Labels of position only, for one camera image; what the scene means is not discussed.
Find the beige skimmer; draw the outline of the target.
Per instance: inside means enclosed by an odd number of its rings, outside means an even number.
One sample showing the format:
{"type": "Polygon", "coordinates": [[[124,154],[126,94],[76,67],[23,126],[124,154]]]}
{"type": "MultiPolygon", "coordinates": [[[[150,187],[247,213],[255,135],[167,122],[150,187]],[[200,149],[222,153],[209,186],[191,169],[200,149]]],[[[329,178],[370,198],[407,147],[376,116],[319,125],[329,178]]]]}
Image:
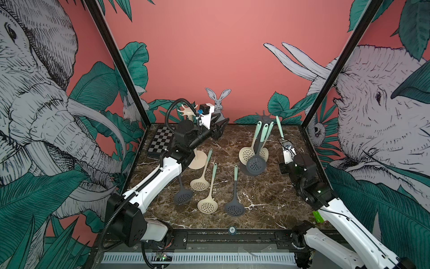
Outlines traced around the beige skimmer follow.
{"type": "Polygon", "coordinates": [[[261,127],[262,127],[262,122],[259,121],[256,125],[252,145],[250,147],[242,148],[239,152],[239,159],[243,165],[247,165],[247,162],[249,161],[249,159],[255,155],[254,145],[255,145],[256,138],[261,130],[261,127]]]}
{"type": "Polygon", "coordinates": [[[202,199],[198,202],[198,210],[204,214],[212,214],[216,212],[218,209],[218,203],[212,197],[213,185],[216,178],[216,173],[217,173],[217,163],[214,163],[209,194],[205,199],[202,199]]]}
{"type": "Polygon", "coordinates": [[[262,149],[259,152],[260,157],[262,157],[265,162],[267,162],[268,157],[269,157],[269,150],[268,150],[268,148],[265,147],[265,144],[267,143],[267,141],[269,139],[269,136],[270,136],[270,134],[272,132],[273,126],[274,126],[274,122],[271,122],[270,125],[269,125],[269,127],[268,127],[268,131],[267,131],[264,143],[263,143],[263,147],[262,147],[262,149]]]}
{"type": "Polygon", "coordinates": [[[213,153],[213,149],[210,149],[208,154],[206,154],[207,155],[206,163],[205,163],[202,175],[199,178],[194,179],[190,182],[190,187],[192,190],[203,191],[209,187],[209,183],[205,179],[205,174],[206,174],[206,169],[207,169],[208,163],[211,159],[212,153],[213,153]]]}

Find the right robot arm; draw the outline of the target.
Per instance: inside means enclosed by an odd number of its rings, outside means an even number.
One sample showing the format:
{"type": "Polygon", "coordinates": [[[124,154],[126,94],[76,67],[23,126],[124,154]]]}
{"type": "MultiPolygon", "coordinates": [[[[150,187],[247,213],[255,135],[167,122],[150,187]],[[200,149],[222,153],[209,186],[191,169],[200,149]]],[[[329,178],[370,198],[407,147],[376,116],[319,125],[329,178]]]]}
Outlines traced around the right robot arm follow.
{"type": "Polygon", "coordinates": [[[398,257],[373,236],[347,209],[337,194],[318,181],[316,163],[306,153],[283,150],[282,173],[289,175],[296,193],[321,218],[331,223],[352,249],[325,235],[315,225],[304,221],[296,225],[288,241],[296,249],[317,251],[343,269],[413,269],[408,258],[398,257]]]}

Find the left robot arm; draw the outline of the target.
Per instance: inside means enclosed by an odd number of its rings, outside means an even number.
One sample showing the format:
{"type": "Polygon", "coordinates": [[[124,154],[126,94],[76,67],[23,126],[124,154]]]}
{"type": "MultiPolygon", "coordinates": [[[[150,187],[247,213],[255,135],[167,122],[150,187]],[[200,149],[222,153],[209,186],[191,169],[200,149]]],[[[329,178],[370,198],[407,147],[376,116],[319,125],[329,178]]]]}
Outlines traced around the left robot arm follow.
{"type": "Polygon", "coordinates": [[[218,121],[216,116],[212,117],[210,127],[196,126],[190,120],[178,123],[172,130],[174,139],[171,148],[161,155],[156,169],[123,195],[109,198],[99,251],[106,252],[117,246],[104,245],[106,233],[115,235],[119,244],[129,247],[140,241],[164,241],[168,225],[160,220],[146,220],[144,214],[148,206],[173,179],[188,168],[195,157],[194,149],[208,138],[219,139],[228,123],[228,118],[218,121]]]}

